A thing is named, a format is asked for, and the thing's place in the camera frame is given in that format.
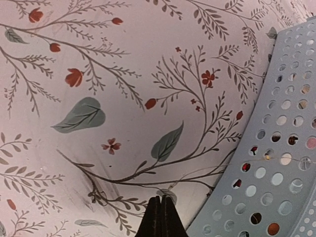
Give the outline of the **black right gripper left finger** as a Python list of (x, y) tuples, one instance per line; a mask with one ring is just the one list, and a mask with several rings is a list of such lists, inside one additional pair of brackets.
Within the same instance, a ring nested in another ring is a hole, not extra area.
[(159, 196), (151, 197), (135, 237), (160, 237), (160, 214), (161, 202)]

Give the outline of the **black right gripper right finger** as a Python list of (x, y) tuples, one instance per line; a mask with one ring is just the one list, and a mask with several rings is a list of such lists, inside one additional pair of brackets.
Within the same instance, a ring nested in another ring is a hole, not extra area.
[(161, 200), (161, 236), (188, 237), (171, 197), (163, 195)]

